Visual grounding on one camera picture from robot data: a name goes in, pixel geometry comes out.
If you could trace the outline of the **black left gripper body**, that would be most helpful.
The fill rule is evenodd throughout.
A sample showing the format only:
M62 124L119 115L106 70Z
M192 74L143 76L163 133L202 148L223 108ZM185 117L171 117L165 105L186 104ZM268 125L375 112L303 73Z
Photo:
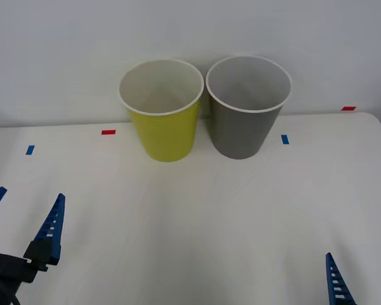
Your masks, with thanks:
M6 284L32 283L36 275L37 269L26 259L0 254L0 280Z

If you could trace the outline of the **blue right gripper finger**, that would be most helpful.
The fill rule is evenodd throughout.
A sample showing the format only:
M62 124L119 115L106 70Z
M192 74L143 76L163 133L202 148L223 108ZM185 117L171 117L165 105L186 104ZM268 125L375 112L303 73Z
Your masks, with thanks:
M326 277L329 305L356 305L356 302L345 284L331 253L326 254Z

